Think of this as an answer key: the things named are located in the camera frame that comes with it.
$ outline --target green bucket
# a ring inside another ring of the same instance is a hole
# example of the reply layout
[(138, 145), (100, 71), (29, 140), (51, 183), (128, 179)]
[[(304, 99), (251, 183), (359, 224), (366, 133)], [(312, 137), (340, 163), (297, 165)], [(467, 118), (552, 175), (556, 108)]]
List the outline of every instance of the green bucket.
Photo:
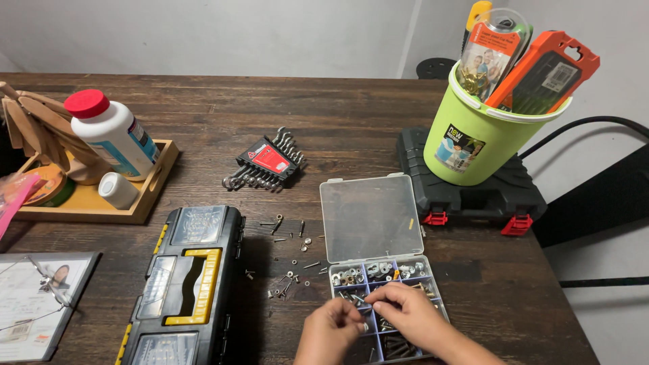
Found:
[(569, 97), (550, 114), (526, 116), (484, 105), (455, 78), (453, 67), (424, 147), (424, 161), (439, 178), (471, 186), (485, 181), (509, 160), (545, 123), (558, 118)]

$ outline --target combination wrench set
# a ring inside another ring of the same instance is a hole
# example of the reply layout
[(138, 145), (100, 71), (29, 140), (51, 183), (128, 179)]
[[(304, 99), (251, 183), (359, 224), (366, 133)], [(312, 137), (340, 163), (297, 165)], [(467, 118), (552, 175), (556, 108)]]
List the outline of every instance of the combination wrench set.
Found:
[(224, 177), (221, 185), (228, 191), (238, 190), (246, 184), (270, 191), (288, 187), (306, 159), (302, 151), (297, 150), (291, 133), (285, 129), (280, 127), (272, 141), (264, 136), (240, 154), (236, 160), (241, 167)]

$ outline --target toolbox lid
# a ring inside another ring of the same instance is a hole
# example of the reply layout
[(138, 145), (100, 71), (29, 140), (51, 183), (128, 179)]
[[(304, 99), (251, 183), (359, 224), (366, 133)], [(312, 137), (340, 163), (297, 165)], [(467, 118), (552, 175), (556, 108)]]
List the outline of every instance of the toolbox lid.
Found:
[(329, 179), (320, 184), (320, 198), (330, 263), (424, 251), (410, 176)]

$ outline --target small white bottle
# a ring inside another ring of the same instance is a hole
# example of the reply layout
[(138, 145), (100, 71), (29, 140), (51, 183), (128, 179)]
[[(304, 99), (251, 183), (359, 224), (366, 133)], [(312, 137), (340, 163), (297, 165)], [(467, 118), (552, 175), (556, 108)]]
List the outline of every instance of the small white bottle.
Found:
[(132, 181), (147, 178), (160, 151), (129, 108), (92, 89), (70, 95), (64, 106), (72, 131), (116, 172)]

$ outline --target dark wood tabletop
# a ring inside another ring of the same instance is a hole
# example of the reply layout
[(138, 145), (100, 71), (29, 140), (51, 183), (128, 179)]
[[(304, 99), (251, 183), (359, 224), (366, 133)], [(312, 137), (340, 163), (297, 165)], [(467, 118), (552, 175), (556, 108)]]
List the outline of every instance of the dark wood tabletop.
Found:
[[(98, 88), (128, 106), (151, 136), (174, 140), (181, 151), (144, 225), (14, 221), (0, 241), (0, 253), (103, 252), (51, 361), (65, 365), (114, 363), (167, 215), (178, 207), (220, 204), (248, 217), (230, 298), (228, 346), (238, 350), (231, 363), (292, 363), (304, 318), (330, 299), (326, 275), (302, 269), (326, 262), (324, 240), (317, 237), (323, 234), (320, 183), (400, 171), (397, 135), (403, 127), (429, 127), (448, 84), (39, 73), (0, 73), (0, 81), (61, 101)], [(221, 179), (237, 169), (234, 157), (283, 125), (308, 159), (296, 185), (279, 193), (226, 191)], [(297, 235), (273, 243), (258, 222), (277, 214), (286, 219), (276, 237), (296, 233), (306, 221), (309, 251), (299, 251)], [(598, 364), (531, 231), (512, 238), (483, 223), (450, 222), (426, 233), (424, 254), (461, 332), (508, 364)], [(253, 281), (244, 268), (256, 271)], [(291, 287), (287, 301), (268, 299), (288, 270), (311, 285)]]

